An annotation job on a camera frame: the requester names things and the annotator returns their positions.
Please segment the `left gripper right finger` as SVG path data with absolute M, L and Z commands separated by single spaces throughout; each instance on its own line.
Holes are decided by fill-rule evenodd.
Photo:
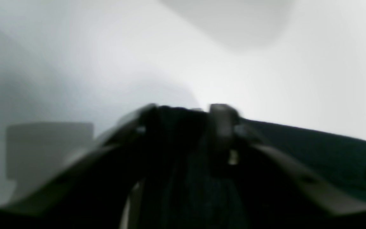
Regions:
M 209 109 L 211 174 L 231 180 L 252 229 L 366 229 L 366 202 L 270 145 L 237 110 Z

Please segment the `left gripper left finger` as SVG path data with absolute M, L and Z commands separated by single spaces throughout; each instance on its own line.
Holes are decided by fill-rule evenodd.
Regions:
M 149 104 L 41 188 L 0 207 L 0 229 L 114 229 L 150 167 L 158 107 Z

